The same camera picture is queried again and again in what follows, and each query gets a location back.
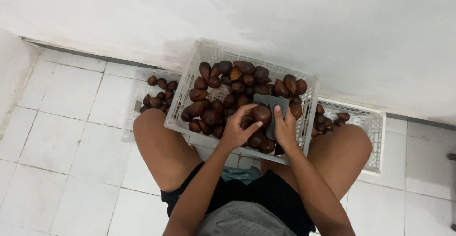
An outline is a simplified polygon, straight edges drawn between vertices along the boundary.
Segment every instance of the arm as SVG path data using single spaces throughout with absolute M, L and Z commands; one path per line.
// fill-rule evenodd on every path
M 190 236 L 197 229 L 206 214 L 228 155 L 263 125 L 262 122 L 257 122 L 246 130 L 239 126 L 244 113 L 255 106 L 256 104 L 242 106 L 228 119 L 223 137 L 214 152 L 176 203 L 163 236 Z
M 287 154 L 301 201 L 321 235 L 355 235 L 339 200 L 299 149 L 295 137 L 296 120 L 290 109 L 284 120 L 280 107 L 276 106 L 274 117 L 277 142 Z

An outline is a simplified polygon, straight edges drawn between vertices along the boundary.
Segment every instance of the black shorts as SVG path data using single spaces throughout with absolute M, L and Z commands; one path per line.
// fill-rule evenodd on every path
M 171 216 L 179 196 L 203 164 L 204 162 L 198 164 L 177 190 L 161 192 L 161 200 L 168 204 L 168 216 Z M 310 231 L 315 232 L 315 225 L 307 214 L 299 194 L 272 170 L 268 170 L 264 176 L 249 185 L 245 185 L 237 179 L 225 182 L 220 177 L 206 214 L 234 200 L 262 205 L 276 215 L 297 236 L 307 236 Z

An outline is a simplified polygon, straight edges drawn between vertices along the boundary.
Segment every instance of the knee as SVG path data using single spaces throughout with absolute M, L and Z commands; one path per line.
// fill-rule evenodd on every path
M 340 127 L 340 134 L 350 140 L 352 144 L 356 144 L 357 149 L 361 152 L 370 155 L 372 152 L 372 142 L 366 132 L 356 125 L 344 125 Z
M 138 116 L 133 122 L 133 133 L 144 128 L 164 127 L 166 115 L 159 109 L 148 109 Z

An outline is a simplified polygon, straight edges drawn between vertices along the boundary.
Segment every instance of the hand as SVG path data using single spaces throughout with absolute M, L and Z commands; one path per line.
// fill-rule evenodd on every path
M 263 122 L 261 121 L 255 122 L 245 130 L 243 130 L 239 125 L 245 112 L 256 106 L 257 104 L 244 105 L 228 118 L 222 139 L 218 144 L 219 146 L 231 152 L 237 147 L 243 145 L 248 138 L 263 125 Z
M 275 137 L 285 153 L 297 149 L 296 119 L 288 108 L 285 119 L 282 118 L 280 106 L 274 107 Z

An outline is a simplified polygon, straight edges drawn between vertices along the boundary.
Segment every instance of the person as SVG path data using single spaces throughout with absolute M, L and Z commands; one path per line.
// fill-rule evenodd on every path
M 296 121 L 274 108 L 275 136 L 288 165 L 260 160 L 262 176 L 248 185 L 220 177 L 231 151 L 262 126 L 239 126 L 245 105 L 228 118 L 223 137 L 206 162 L 184 137 L 163 126 L 165 114 L 148 109 L 134 121 L 134 137 L 168 204 L 164 236 L 190 235 L 355 235 L 340 204 L 372 151 L 367 134 L 344 125 L 312 139 L 307 157 L 299 148 Z

